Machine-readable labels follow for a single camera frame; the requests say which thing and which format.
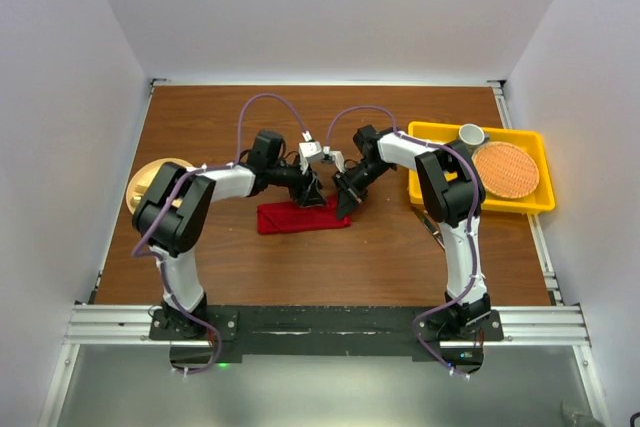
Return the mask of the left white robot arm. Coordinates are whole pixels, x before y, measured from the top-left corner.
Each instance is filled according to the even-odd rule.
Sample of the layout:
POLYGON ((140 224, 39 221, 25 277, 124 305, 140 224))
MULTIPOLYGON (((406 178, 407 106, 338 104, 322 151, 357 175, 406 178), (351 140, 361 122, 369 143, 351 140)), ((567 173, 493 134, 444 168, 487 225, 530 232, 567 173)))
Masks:
POLYGON ((134 254, 155 258, 163 282, 163 305, 175 310, 171 325, 185 339, 200 337, 207 327, 206 294, 197 274, 195 245, 209 206, 232 198, 253 197, 269 186, 284 187, 300 207, 326 204, 311 164, 324 151, 305 132, 294 160, 286 161, 284 138, 260 131, 250 149, 224 166, 189 168, 164 162, 135 207, 132 226, 141 235, 134 254))

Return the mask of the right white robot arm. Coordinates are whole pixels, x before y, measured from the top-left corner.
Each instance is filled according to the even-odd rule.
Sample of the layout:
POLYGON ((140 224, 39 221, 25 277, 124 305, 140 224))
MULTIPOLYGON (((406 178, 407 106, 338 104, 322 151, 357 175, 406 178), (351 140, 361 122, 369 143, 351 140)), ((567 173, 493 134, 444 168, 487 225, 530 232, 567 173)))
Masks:
POLYGON ((353 141, 362 158, 333 176, 336 217, 354 212, 366 199, 369 185, 389 169, 402 166, 416 172, 425 211, 443 239, 447 299, 459 305, 446 314, 445 326, 452 337, 469 339, 481 327, 480 315, 472 307, 488 309, 490 302, 478 242, 486 194, 466 147, 460 141, 434 143, 391 128, 378 132, 371 125, 358 129, 353 141))

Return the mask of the red cloth napkin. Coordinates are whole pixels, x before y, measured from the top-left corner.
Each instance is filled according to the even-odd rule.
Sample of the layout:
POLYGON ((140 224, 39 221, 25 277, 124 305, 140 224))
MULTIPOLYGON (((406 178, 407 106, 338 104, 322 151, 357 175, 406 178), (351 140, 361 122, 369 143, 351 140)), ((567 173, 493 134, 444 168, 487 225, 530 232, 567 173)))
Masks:
POLYGON ((289 234, 346 228, 351 218, 337 218, 337 196, 327 198, 327 204, 303 208, 293 201, 259 205, 256 209, 256 229, 261 235, 289 234))

